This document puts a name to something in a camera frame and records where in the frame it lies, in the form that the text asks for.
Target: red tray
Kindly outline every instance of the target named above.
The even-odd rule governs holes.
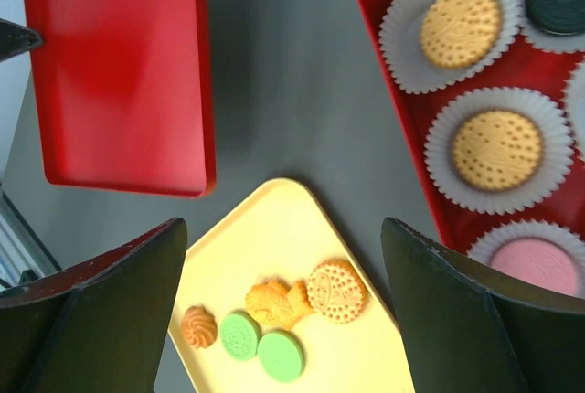
[[[445,198],[433,185],[423,154],[423,145],[432,120],[442,107],[458,95],[482,87],[507,86],[538,90],[558,101],[565,80],[583,59],[583,54],[544,53],[532,48],[519,35],[510,50],[493,66],[473,78],[435,93],[407,94],[395,84],[378,46],[378,27],[392,1],[358,0],[442,242],[453,250],[466,252],[490,228],[531,218],[556,222],[570,227],[581,236],[585,235],[585,169],[580,160],[576,160],[565,183],[550,198],[523,212],[491,216],[470,212]]]
[[[197,197],[215,183],[206,0],[25,0],[55,185]]]

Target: swirl cookie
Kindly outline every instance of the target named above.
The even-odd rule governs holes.
[[[218,325],[213,315],[203,306],[192,306],[183,315],[181,332],[185,341],[196,349],[207,349],[218,338]]]
[[[516,112],[474,115],[452,140],[452,160],[469,185],[502,191],[522,185],[538,169],[542,139],[537,126]]]
[[[435,66],[462,69],[489,52],[501,29],[498,0],[437,0],[422,22],[420,45]]]
[[[318,265],[307,282],[309,302],[334,324],[356,320],[367,302],[367,289],[347,260],[326,260]]]

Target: white paper cupcake liner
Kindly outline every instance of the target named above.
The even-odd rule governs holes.
[[[575,133],[580,159],[585,160],[585,61],[581,61],[571,73],[563,101]]]
[[[522,185],[502,192],[488,192],[468,185],[452,164],[453,134],[479,112],[507,110],[530,119],[540,130],[542,161]],[[562,110],[549,97],[532,90],[496,88],[474,90],[451,101],[437,115],[425,144],[430,177],[453,203],[490,215],[514,213],[532,207],[557,190],[572,164],[572,139]]]
[[[574,53],[585,51],[585,34],[575,36],[550,35],[538,30],[526,17],[525,2],[522,0],[522,34],[533,47],[545,52]]]
[[[464,69],[440,69],[425,57],[420,46],[422,21],[436,0],[394,0],[380,25],[379,44],[388,69],[407,93],[427,93],[471,78],[508,50],[518,33],[520,0],[499,0],[502,31],[492,49],[479,62]]]
[[[536,238],[546,240],[563,249],[575,263],[580,276],[578,297],[585,298],[585,244],[568,228],[545,221],[519,221],[503,224],[484,233],[467,252],[467,256],[489,266],[492,257],[505,244],[517,239]]]

